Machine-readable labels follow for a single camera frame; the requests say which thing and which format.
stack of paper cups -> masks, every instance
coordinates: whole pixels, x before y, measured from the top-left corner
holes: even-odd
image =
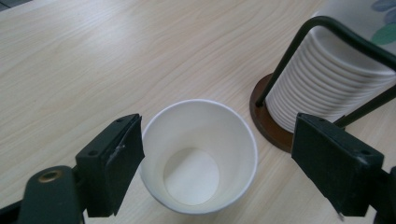
[[[357,7],[369,6],[372,10],[374,2],[328,1],[316,15],[335,16],[342,23],[362,23],[362,9]],[[393,70],[353,49],[325,28],[315,28],[296,50],[265,103],[274,121],[293,133],[299,112],[334,122],[395,83]]]

wooden table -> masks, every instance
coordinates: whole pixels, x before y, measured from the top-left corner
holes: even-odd
[[[205,216],[157,203],[139,175],[119,214],[88,223],[342,223],[290,154],[268,143],[248,112],[255,84],[276,68],[321,1],[35,0],[0,13],[0,207],[20,200],[30,176],[75,155],[112,120],[142,128],[175,102],[226,104],[259,147],[253,185]],[[396,102],[347,127],[396,165]],[[346,217],[344,223],[372,223]]]

black metal holder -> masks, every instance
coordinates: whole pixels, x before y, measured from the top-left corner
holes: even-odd
[[[308,20],[303,24],[297,35],[292,40],[274,73],[264,77],[258,82],[251,94],[249,103],[250,115],[258,130],[265,138],[268,139],[268,141],[287,152],[291,151],[292,133],[283,130],[276,124],[276,122],[273,121],[267,111],[264,100],[269,91],[274,87],[277,79],[282,74],[284,68],[289,63],[292,55],[300,46],[305,36],[312,28],[317,26],[325,27],[352,48],[373,60],[384,64],[393,71],[396,71],[396,57],[393,54],[355,34],[339,21],[325,16],[318,16]],[[349,115],[340,118],[334,124],[338,127],[345,128],[347,125],[379,108],[381,105],[386,104],[395,97],[396,85],[379,94],[373,100],[359,107]]]
[[[3,224],[80,224],[120,209],[145,157],[137,114],[116,119],[76,156],[77,166],[55,166],[33,175],[23,199],[0,210]]]

cup rim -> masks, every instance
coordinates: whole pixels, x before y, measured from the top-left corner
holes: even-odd
[[[147,185],[147,183],[145,182],[144,178],[142,178],[142,163],[139,164],[139,167],[137,168],[139,175],[141,176],[142,182],[145,185],[146,189],[148,190],[148,192],[150,193],[150,195],[160,204],[162,204],[163,206],[181,213],[181,214],[188,214],[188,215],[203,215],[203,214],[209,214],[209,213],[214,213],[214,212],[218,212],[219,210],[233,204],[234,202],[236,202],[238,199],[240,199],[248,190],[248,188],[251,186],[254,177],[256,176],[257,173],[257,166],[258,166],[258,149],[257,149],[257,143],[256,143],[256,139],[254,137],[253,131],[251,131],[251,129],[249,128],[248,124],[245,122],[245,120],[239,115],[237,114],[235,111],[233,111],[230,107],[228,107],[227,105],[218,103],[216,101],[212,101],[212,100],[207,100],[207,99],[190,99],[190,100],[184,100],[184,101],[180,101],[177,103],[174,103],[172,105],[167,106],[166,108],[162,109],[160,112],[158,112],[148,123],[148,125],[146,126],[145,130],[142,133],[142,139],[144,139],[144,137],[146,136],[148,129],[150,126],[152,126],[152,124],[155,122],[156,119],[158,119],[163,113],[165,113],[166,111],[168,111],[171,108],[174,108],[176,106],[179,105],[184,105],[184,104],[190,104],[190,103],[206,103],[206,104],[210,104],[210,105],[216,105],[222,108],[225,108],[228,112],[231,112],[234,116],[236,116],[244,125],[247,134],[250,138],[250,141],[253,145],[253,159],[254,159],[254,164],[253,164],[253,170],[250,174],[250,177],[247,180],[247,183],[245,184],[245,186],[236,194],[233,196],[233,198],[231,198],[230,201],[228,201],[227,203],[219,206],[219,207],[215,207],[214,209],[206,209],[205,211],[185,211],[185,210],[181,210],[178,209],[177,207],[171,206],[171,204],[167,204],[166,202],[163,202],[160,198],[158,198],[151,190],[150,186]]]

table surface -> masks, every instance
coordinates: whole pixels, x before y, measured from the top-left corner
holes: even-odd
[[[342,223],[296,162],[254,126],[248,100],[272,73],[317,0],[35,0],[0,13],[0,207],[30,176],[75,155],[112,120],[173,103],[225,104],[252,129],[256,178],[236,203],[187,216],[156,202],[136,175],[116,217],[88,223]],[[395,165],[396,102],[347,131]],[[373,223],[346,217],[344,223]]]

